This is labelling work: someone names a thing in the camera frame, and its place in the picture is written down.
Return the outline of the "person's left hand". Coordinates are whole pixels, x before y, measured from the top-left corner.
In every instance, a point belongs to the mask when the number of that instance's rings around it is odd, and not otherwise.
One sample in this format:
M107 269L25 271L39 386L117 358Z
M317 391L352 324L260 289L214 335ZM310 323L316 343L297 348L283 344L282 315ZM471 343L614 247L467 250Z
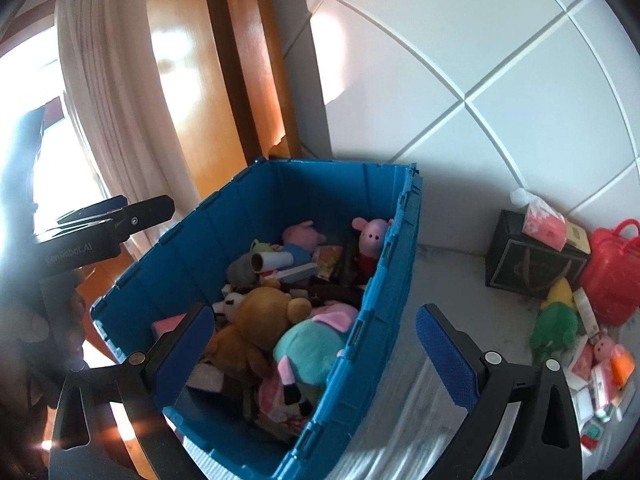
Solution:
M55 406L66 375L84 362L86 303L81 270L1 282L1 404L24 417L40 400Z

